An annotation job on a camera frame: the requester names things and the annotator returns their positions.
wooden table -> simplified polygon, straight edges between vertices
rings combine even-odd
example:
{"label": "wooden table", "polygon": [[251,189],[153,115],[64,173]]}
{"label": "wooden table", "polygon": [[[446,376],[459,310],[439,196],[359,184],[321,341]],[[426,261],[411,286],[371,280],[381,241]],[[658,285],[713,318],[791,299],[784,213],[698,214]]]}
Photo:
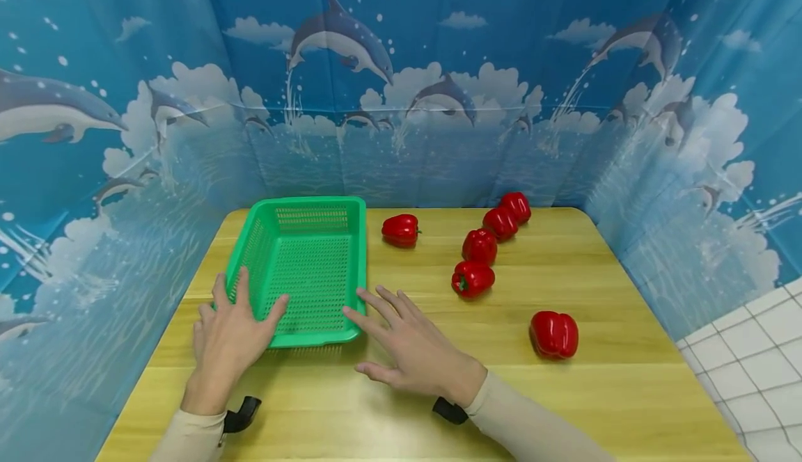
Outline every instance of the wooden table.
{"label": "wooden table", "polygon": [[[416,250],[383,244],[382,221],[409,211],[423,235]],[[98,461],[145,461],[180,403],[194,359],[191,325],[225,270],[246,210],[228,215],[173,320],[142,373]],[[619,461],[749,461],[638,290],[586,215],[536,209],[516,239],[499,248],[496,286],[465,303],[449,287],[466,232],[483,209],[368,210],[368,284],[403,288],[456,346],[518,390],[563,415]],[[574,315],[579,352],[547,363],[532,351],[537,310]],[[505,459],[472,424],[432,413],[432,398],[371,383],[354,363],[384,360],[365,335],[344,346],[268,351],[248,371],[244,395],[263,400],[254,424],[228,437],[226,460]]]}

blue backdrop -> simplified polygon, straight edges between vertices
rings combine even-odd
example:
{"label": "blue backdrop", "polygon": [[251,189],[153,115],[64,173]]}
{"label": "blue backdrop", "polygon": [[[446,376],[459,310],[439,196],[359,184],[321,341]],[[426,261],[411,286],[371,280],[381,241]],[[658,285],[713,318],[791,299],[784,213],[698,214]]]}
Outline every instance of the blue backdrop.
{"label": "blue backdrop", "polygon": [[0,0],[0,458],[91,460],[262,198],[579,207],[675,340],[797,278],[801,8]]}

white tile wall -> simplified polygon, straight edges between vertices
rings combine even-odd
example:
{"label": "white tile wall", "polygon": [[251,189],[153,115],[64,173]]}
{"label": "white tile wall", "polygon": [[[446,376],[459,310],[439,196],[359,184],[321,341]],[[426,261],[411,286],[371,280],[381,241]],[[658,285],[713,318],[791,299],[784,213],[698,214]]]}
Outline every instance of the white tile wall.
{"label": "white tile wall", "polygon": [[802,278],[677,342],[759,462],[802,462]]}

wrist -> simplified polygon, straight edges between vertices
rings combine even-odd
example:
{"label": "wrist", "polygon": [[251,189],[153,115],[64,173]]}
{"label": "wrist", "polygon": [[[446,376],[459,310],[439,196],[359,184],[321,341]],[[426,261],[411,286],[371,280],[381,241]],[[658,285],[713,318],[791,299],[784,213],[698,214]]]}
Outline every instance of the wrist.
{"label": "wrist", "polygon": [[465,356],[466,360],[461,366],[456,367],[454,379],[445,388],[444,398],[449,403],[458,405],[460,408],[468,408],[476,395],[479,394],[479,389],[485,383],[487,378],[487,368],[475,360]]}
{"label": "wrist", "polygon": [[225,413],[228,398],[236,385],[236,378],[211,374],[196,368],[187,380],[181,410],[202,416]]}

black wrist strap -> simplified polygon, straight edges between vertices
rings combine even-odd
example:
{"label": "black wrist strap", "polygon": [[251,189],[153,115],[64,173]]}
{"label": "black wrist strap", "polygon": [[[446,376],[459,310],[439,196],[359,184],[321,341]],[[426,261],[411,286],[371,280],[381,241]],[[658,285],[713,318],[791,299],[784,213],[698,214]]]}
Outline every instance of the black wrist strap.
{"label": "black wrist strap", "polygon": [[443,397],[439,397],[437,401],[434,401],[432,411],[454,425],[465,424],[465,421],[468,420],[468,414],[465,413],[465,410],[458,405],[448,403],[448,400]]}
{"label": "black wrist strap", "polygon": [[223,420],[223,434],[232,434],[248,429],[261,404],[262,400],[259,398],[245,397],[239,411],[226,411],[226,418]]}

